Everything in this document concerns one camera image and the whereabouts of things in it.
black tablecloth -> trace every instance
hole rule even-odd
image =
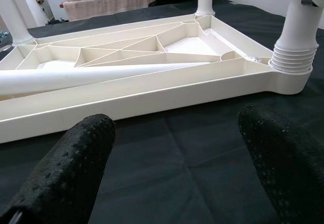
[[[216,16],[268,48],[284,18],[214,0]],[[166,5],[31,29],[36,37],[193,13],[196,2]],[[324,142],[324,32],[314,72],[294,96],[258,93],[117,121],[90,223],[279,223],[237,127],[239,109],[272,107]],[[0,146],[0,210],[62,133]]]

black textured gripper pad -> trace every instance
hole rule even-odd
[[[238,125],[281,223],[323,224],[324,145],[259,105],[244,108]]]
[[[33,223],[88,223],[114,141],[109,117],[79,122],[37,164],[0,222],[20,209]]]

